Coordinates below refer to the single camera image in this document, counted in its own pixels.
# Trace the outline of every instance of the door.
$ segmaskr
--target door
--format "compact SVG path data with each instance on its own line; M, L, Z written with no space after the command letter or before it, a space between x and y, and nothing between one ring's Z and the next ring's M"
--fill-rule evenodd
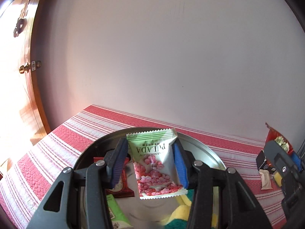
M36 71L43 68L43 63L31 59L39 1L43 0L14 0L0 17L2 174L50 132L36 79Z

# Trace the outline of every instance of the red and white tablecloth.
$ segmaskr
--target red and white tablecloth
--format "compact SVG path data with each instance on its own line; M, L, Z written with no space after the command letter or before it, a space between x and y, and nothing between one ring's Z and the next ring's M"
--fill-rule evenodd
M274 228L286 221L282 191L261 190L255 158L262 146L252 145L178 125L91 105L56 128L15 164L0 181L0 204L18 228L26 228L39 202L63 168L98 138L127 127L175 127L210 147L226 167L237 169L257 197Z

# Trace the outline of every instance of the round metal tray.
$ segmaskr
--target round metal tray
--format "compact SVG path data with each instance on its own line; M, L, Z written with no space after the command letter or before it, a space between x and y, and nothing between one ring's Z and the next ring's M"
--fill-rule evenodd
M86 168L93 163L93 157L101 157L110 149L116 147L120 138L125 137L127 133L158 130L155 127L132 127L119 130L96 140L79 157L74 169ZM178 132L178 138L185 150L191 151L195 159L201 160L211 168L225 170L225 165L221 159L206 145L200 141ZM135 192L135 197L117 198L116 201L121 207L123 213L130 220L134 229L160 229L160 221L170 216L170 214L179 206L175 197L140 200L138 196L137 182L133 163L130 161L125 167L128 186ZM80 220L83 229L87 229L86 211L85 211L85 192L84 188L80 191ZM213 189L213 213L219 214L219 193L218 188Z

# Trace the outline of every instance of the black box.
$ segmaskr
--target black box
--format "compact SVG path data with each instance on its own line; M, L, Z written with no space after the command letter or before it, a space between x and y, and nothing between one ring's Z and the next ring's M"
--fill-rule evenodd
M261 150L256 157L256 165L257 165L257 169L266 169L269 171L270 174L273 174L276 171L274 167L270 167L267 164L267 159L265 157L263 150Z

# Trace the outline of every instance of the white wall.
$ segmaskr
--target white wall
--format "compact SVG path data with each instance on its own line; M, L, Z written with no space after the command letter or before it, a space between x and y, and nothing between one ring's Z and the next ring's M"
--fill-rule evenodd
M38 70L55 128L89 104L265 140L305 137L305 35L284 0L48 0Z

